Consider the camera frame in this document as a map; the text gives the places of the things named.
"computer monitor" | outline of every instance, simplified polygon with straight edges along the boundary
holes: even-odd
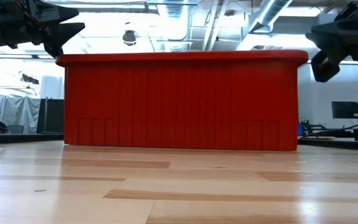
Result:
[[[358,102],[332,102],[333,118],[358,119]]]

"gray curtain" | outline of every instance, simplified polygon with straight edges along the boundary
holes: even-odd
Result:
[[[9,125],[23,125],[24,134],[37,132],[41,99],[29,97],[0,97],[0,121]]]

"floor plank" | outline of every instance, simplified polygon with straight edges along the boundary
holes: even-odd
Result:
[[[2,144],[0,223],[358,223],[358,151]]]

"black cable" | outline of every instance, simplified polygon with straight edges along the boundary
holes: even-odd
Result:
[[[317,133],[307,134],[305,136],[302,136],[302,138],[300,138],[300,139],[304,139],[304,138],[309,137],[309,136],[315,136],[315,135],[318,135],[318,134],[321,134],[321,133],[329,133],[331,131],[344,131],[344,130],[352,129],[352,128],[355,128],[355,127],[358,127],[358,124],[350,126],[350,127],[347,127],[347,128],[331,129],[331,130],[327,130],[327,131],[320,131],[320,132],[317,132]]]

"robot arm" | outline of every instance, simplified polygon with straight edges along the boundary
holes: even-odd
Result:
[[[0,46],[44,43],[46,52],[57,57],[63,54],[63,44],[85,28],[84,23],[60,24],[78,14],[77,9],[40,0],[0,0]]]
[[[311,60],[314,78],[327,82],[346,57],[358,61],[358,3],[349,3],[334,22],[312,27],[306,38],[321,49]]]

